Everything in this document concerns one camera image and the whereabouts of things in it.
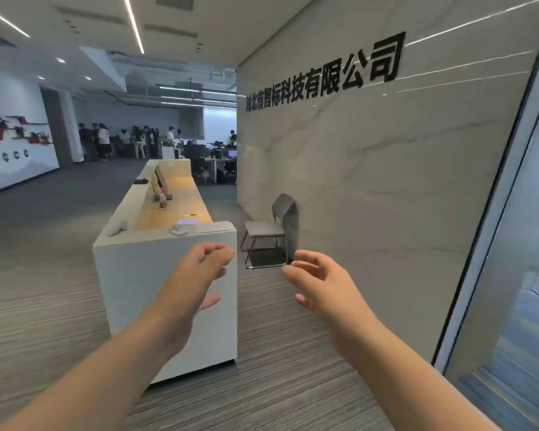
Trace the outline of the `person's right hand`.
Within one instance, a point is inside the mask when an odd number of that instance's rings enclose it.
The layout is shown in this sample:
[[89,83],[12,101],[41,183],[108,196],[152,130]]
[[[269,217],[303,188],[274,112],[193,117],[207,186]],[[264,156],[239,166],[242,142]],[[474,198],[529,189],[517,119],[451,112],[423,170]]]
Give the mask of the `person's right hand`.
[[365,338],[378,319],[366,304],[346,269],[326,255],[325,270],[303,270],[291,264],[282,274],[296,288],[296,294],[311,299],[311,311],[326,326],[336,350],[346,361],[359,355]]

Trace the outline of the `bright white screen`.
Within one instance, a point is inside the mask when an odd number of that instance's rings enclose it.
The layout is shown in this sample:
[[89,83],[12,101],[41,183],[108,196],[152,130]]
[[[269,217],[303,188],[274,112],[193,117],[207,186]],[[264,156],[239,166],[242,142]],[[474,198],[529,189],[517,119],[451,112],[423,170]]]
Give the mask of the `bright white screen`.
[[203,132],[206,143],[224,141],[237,133],[237,111],[235,108],[204,107]]

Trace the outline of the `person's left forearm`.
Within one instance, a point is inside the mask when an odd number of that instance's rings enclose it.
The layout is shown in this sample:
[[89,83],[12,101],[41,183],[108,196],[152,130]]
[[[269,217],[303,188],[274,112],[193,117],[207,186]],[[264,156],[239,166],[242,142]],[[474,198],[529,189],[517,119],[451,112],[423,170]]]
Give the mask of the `person's left forearm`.
[[151,306],[80,362],[0,431],[116,431],[187,342],[194,316]]

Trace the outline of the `red and black wall display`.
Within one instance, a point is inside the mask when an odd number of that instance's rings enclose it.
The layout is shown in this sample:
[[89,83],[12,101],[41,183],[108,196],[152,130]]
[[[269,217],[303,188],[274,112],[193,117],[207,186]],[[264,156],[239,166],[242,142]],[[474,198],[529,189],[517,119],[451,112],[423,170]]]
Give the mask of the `red and black wall display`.
[[36,145],[53,144],[47,122],[28,122],[24,116],[0,116],[0,143],[12,139]]

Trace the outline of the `black office chair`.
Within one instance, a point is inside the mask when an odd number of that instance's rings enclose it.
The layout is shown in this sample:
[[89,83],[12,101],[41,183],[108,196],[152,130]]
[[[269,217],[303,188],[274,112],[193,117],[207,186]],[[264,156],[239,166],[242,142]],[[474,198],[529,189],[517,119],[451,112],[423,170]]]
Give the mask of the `black office chair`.
[[192,176],[206,178],[206,148],[202,144],[188,142],[184,145],[183,155],[190,161]]

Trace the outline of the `grey chair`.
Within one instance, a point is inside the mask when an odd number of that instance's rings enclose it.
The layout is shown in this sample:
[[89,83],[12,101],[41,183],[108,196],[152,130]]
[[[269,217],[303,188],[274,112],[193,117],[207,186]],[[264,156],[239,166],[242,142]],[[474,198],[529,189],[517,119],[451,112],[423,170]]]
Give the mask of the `grey chair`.
[[[244,268],[248,270],[283,267],[290,263],[290,241],[299,221],[295,199],[281,193],[271,206],[273,221],[247,221],[240,251],[246,253]],[[283,261],[261,265],[253,254],[273,252],[283,255]]]

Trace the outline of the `black wall lettering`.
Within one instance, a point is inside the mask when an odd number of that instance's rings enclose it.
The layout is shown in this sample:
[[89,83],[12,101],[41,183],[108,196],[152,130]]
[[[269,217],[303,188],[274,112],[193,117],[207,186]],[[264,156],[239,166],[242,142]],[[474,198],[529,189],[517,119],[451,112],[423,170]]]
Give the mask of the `black wall lettering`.
[[245,96],[245,111],[251,113],[394,81],[399,73],[405,38],[406,32],[400,32],[374,43],[369,55],[359,49],[252,91]]

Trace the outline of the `white reception desk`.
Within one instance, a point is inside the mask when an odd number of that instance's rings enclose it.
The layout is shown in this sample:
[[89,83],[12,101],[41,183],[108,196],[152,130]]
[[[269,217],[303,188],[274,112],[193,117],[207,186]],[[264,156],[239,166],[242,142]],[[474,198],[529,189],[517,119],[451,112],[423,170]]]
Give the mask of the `white reception desk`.
[[[164,206],[154,201],[152,180],[160,166],[173,200]],[[180,259],[196,244],[223,243],[237,247],[237,230],[231,222],[214,222],[191,175],[188,159],[149,160],[107,225],[93,244],[93,258],[103,296],[110,334],[122,331],[155,298]],[[199,219],[183,237],[168,228],[182,215]],[[183,351],[170,360],[152,383],[180,377],[237,359],[237,260],[210,287],[221,295],[219,304],[201,311]]]

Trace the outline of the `person's left hand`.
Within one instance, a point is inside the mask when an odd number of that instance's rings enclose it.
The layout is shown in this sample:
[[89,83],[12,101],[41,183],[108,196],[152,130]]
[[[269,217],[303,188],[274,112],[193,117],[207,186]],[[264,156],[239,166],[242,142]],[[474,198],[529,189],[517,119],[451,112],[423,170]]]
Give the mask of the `person's left hand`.
[[168,276],[150,306],[158,319],[162,350],[168,358],[177,355],[190,337],[194,318],[215,280],[226,275],[235,249],[222,243],[193,246]]

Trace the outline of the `glass door panel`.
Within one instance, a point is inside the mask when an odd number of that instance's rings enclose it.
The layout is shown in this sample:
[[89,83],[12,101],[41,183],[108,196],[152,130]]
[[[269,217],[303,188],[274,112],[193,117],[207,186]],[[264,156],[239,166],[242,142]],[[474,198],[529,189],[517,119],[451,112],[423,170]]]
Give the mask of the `glass door panel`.
[[444,376],[503,431],[539,431],[539,116]]

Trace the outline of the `grey door frame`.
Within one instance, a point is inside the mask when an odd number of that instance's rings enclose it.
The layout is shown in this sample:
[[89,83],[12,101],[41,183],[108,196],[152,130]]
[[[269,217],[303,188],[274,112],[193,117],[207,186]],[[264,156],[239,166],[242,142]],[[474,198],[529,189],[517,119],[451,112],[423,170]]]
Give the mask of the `grey door frame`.
[[450,382],[487,364],[539,251],[539,54],[432,364]]

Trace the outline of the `silver desk monitor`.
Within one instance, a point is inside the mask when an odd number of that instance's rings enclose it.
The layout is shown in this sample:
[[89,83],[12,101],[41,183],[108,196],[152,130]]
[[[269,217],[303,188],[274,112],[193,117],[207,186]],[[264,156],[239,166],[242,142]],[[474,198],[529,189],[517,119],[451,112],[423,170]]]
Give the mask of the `silver desk monitor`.
[[173,195],[168,191],[168,186],[166,183],[165,176],[160,168],[160,166],[155,167],[155,179],[152,180],[152,188],[154,192],[154,201],[160,203],[164,206],[168,201],[173,200]]

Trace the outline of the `long ceiling light strip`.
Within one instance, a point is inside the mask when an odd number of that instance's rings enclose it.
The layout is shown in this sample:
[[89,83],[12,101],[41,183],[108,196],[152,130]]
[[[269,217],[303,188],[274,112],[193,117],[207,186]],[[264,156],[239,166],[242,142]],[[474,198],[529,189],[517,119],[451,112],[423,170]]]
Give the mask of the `long ceiling light strip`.
[[131,28],[133,36],[134,36],[134,40],[135,40],[135,42],[137,44],[137,48],[139,49],[139,51],[140,51],[140,53],[142,55],[145,55],[145,49],[144,49],[144,44],[143,44],[143,41],[142,41],[140,27],[138,26],[138,22],[136,20],[135,14],[134,14],[134,9],[133,9],[131,0],[123,0],[123,4],[125,6],[125,11],[126,11],[126,14],[127,14],[127,17],[128,17],[130,28]]
[[0,13],[0,22],[6,24],[8,27],[12,28],[13,30],[15,30],[17,33],[19,33],[20,35],[23,35],[25,38],[28,38],[30,39],[31,38],[31,35],[29,35],[27,32],[25,32],[25,30],[23,30],[22,28],[20,28],[18,25],[16,25],[15,23],[13,23],[12,21],[10,21],[9,19],[7,19],[5,16],[3,16],[1,13]]

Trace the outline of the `white office desk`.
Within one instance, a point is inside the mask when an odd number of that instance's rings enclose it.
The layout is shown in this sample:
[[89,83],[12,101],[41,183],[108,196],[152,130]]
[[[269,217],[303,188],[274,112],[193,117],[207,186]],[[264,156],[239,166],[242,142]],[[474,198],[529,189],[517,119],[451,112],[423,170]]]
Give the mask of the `white office desk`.
[[237,159],[205,158],[208,178],[215,184],[237,184]]

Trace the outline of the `person's right forearm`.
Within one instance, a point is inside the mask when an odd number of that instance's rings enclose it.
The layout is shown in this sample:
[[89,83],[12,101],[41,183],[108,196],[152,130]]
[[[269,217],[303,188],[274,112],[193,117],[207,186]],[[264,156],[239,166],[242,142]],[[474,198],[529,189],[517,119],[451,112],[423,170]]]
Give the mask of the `person's right forearm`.
[[379,321],[329,331],[395,431],[501,431]]

